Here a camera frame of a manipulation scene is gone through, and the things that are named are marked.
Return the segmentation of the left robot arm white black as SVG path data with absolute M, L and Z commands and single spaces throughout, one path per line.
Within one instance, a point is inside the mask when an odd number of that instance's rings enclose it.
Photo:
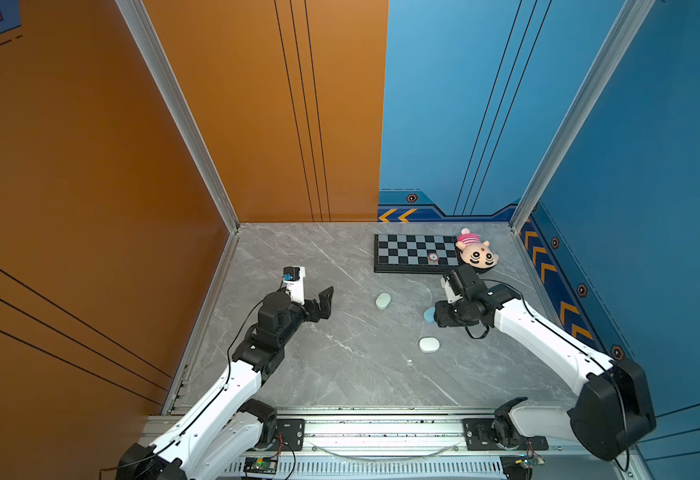
M 249 311 L 226 351 L 224 373 L 177 423 L 150 445 L 133 444 L 111 470 L 117 479 L 216 479 L 251 449 L 276 437 L 277 409 L 254 396 L 285 358 L 299 328 L 332 314 L 335 289 L 316 300 L 299 299 L 297 282 L 286 282 Z

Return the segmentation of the white earbud case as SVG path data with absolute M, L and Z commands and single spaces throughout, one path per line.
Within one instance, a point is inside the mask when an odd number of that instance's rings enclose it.
M 440 347 L 441 342 L 435 337 L 422 337 L 418 342 L 419 350 L 426 354 L 435 353 Z

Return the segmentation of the blue earbud case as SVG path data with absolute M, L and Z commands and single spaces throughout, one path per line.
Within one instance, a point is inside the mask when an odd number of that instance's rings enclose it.
M 436 322 L 435 312 L 435 307 L 430 307 L 424 312 L 423 318 L 426 324 L 434 324 Z

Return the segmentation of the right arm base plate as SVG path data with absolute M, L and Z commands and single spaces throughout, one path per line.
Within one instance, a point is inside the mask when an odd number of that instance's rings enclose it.
M 467 450 L 476 451 L 546 451 L 549 443 L 546 437 L 522 437 L 513 433 L 503 437 L 489 418 L 466 418 L 461 421 Z

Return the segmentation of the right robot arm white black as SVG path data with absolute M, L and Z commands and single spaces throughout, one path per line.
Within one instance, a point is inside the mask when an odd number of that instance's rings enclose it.
M 484 281 L 462 265 L 441 279 L 446 300 L 434 307 L 438 326 L 496 330 L 533 353 L 571 389 L 571 406 L 532 404 L 517 397 L 494 412 L 489 438 L 505 449 L 524 447 L 533 437 L 575 440 L 595 457 L 612 461 L 656 429 L 656 415 L 644 369 L 615 360 L 565 333 L 540 316 L 514 287 Z

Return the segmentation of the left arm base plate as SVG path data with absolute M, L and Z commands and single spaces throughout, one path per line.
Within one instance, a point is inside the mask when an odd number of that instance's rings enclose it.
M 276 451 L 290 447 L 295 452 L 301 452 L 304 446 L 306 420 L 304 418 L 281 418 L 267 423 L 257 443 L 250 449 L 253 451 Z

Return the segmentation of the mint green earbud case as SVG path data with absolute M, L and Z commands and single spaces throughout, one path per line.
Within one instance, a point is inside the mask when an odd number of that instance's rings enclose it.
M 375 305 L 379 310 L 387 309 L 392 302 L 392 296 L 389 293 L 380 293 L 375 299 Z

